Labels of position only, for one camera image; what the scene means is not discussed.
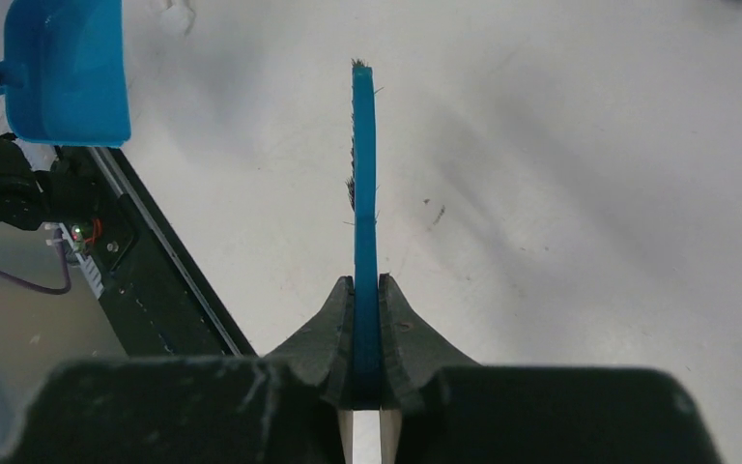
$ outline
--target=dustpan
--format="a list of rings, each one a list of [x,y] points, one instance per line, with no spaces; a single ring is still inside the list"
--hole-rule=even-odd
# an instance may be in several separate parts
[[[0,95],[15,135],[75,146],[129,140],[121,1],[13,1]]]

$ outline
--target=blue plastic tool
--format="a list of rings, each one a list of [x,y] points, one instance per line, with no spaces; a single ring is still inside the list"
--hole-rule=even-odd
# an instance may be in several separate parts
[[[371,68],[353,67],[355,147],[354,401],[377,409],[382,387],[377,274],[377,122]]]
[[[13,1],[0,95],[18,138],[108,147],[129,140],[121,1]]]

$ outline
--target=blue brush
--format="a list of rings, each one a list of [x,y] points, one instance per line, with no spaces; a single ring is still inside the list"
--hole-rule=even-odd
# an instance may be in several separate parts
[[[346,182],[354,209],[354,404],[379,409],[382,350],[377,291],[377,123],[371,68],[352,63],[354,137],[352,177]]]

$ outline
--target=cable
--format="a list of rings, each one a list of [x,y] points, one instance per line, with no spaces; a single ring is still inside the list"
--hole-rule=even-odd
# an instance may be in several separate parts
[[[61,288],[44,287],[44,286],[41,286],[33,282],[28,282],[24,280],[23,278],[16,277],[15,275],[5,273],[4,271],[1,271],[1,270],[0,270],[0,277],[16,285],[24,287],[27,290],[44,293],[46,295],[64,295],[65,293],[69,292],[70,289],[72,288],[72,280],[70,279],[70,268],[67,265],[67,254],[64,252],[64,239],[62,237],[63,237],[63,233],[61,232],[61,229],[56,228],[55,234],[53,236],[53,244],[55,245],[55,250],[58,252],[58,257],[61,262],[61,270],[64,273],[64,286],[63,287]]]

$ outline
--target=table surface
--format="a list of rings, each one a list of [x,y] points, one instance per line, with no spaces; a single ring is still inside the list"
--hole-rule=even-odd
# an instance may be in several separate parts
[[[742,463],[742,2],[192,7],[125,2],[124,152],[258,352],[353,272],[362,58],[414,308],[483,363],[665,369]]]

